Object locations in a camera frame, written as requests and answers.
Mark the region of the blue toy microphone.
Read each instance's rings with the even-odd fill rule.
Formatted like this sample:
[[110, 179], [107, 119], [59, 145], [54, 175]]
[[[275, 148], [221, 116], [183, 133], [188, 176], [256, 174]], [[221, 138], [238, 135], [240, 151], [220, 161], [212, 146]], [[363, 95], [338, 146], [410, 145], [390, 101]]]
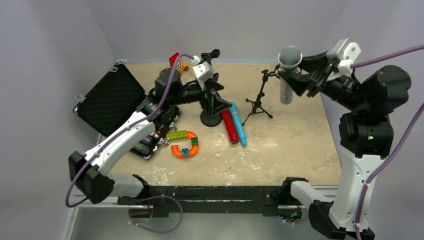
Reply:
[[234, 101], [231, 102], [231, 107], [229, 108], [229, 112], [231, 114], [241, 145], [243, 147], [246, 147], [248, 145], [246, 133], [244, 131], [244, 127], [238, 112], [238, 107]]

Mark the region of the silver glitter microphone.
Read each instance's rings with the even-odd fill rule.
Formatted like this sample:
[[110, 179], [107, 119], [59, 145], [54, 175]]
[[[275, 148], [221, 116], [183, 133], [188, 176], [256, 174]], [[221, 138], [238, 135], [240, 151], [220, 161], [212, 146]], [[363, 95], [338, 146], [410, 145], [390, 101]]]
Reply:
[[289, 85], [288, 80], [290, 74], [297, 72], [302, 59], [302, 52], [294, 45], [283, 48], [278, 54], [278, 63], [282, 69], [279, 72], [281, 78], [279, 100], [283, 105], [289, 105], [293, 101], [294, 90]]

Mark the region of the red glitter microphone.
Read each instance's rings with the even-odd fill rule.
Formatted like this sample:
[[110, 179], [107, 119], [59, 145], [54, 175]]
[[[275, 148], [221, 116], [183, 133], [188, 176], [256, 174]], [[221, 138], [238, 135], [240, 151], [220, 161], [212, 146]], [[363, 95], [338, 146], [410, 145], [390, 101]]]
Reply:
[[239, 142], [239, 136], [238, 136], [238, 133], [234, 125], [229, 109], [227, 108], [223, 110], [220, 114], [224, 122], [230, 143], [232, 145], [237, 144]]

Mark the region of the black tripod shock-mount stand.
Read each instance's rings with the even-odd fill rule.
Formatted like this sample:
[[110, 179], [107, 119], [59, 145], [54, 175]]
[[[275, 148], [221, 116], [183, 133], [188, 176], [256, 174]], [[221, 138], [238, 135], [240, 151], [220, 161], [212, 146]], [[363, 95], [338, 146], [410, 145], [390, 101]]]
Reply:
[[261, 73], [262, 73], [262, 84], [261, 84], [259, 93], [256, 96], [256, 99], [255, 100], [250, 100], [248, 98], [245, 99], [246, 102], [251, 103], [252, 110], [247, 115], [246, 119], [243, 121], [243, 123], [242, 123], [243, 126], [245, 125], [245, 123], [249, 119], [249, 117], [252, 116], [252, 115], [265, 113], [270, 119], [274, 118], [269, 112], [267, 112], [262, 107], [262, 98], [265, 96], [264, 88], [265, 88], [265, 84], [269, 80], [269, 77], [276, 77], [277, 79], [280, 79], [280, 77], [278, 76], [279, 66], [280, 65], [277, 64], [273, 71], [269, 71], [268, 69], [264, 69], [264, 70], [261, 71]]

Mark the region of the black mic stand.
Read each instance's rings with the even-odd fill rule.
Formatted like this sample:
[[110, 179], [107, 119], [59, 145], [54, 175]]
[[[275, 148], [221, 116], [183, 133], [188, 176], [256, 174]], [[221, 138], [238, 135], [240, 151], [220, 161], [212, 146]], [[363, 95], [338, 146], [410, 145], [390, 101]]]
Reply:
[[217, 115], [209, 115], [207, 113], [207, 106], [207, 100], [203, 100], [201, 102], [202, 112], [200, 113], [200, 121], [207, 127], [216, 127], [222, 122], [222, 116], [220, 113]]

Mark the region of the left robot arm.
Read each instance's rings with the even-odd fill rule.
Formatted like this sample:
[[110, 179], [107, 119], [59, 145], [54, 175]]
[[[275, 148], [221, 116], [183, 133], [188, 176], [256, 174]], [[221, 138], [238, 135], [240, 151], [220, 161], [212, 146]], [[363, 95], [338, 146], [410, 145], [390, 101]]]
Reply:
[[162, 70], [154, 87], [146, 92], [122, 63], [116, 63], [74, 108], [74, 113], [105, 139], [84, 153], [68, 158], [71, 187], [97, 204], [110, 196], [139, 197], [145, 182], [138, 176], [111, 175], [116, 163], [159, 127], [167, 127], [180, 105], [198, 102], [204, 125], [218, 125], [221, 112], [231, 106], [221, 98], [212, 60], [220, 51], [191, 56], [194, 80], [181, 82], [175, 67]]

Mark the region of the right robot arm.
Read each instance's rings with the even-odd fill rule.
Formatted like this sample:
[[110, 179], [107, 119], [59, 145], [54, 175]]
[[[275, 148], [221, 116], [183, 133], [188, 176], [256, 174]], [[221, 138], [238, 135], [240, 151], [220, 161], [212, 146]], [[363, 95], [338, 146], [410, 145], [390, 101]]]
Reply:
[[307, 208], [312, 228], [325, 237], [372, 240], [367, 209], [373, 178], [389, 159], [394, 138], [389, 115], [408, 101], [412, 80], [402, 68], [386, 65], [360, 82], [351, 60], [327, 52], [303, 57], [294, 46], [278, 54], [278, 76], [298, 96], [322, 93], [347, 109], [338, 126], [342, 172], [335, 199], [319, 193], [305, 178], [288, 177], [283, 186]]

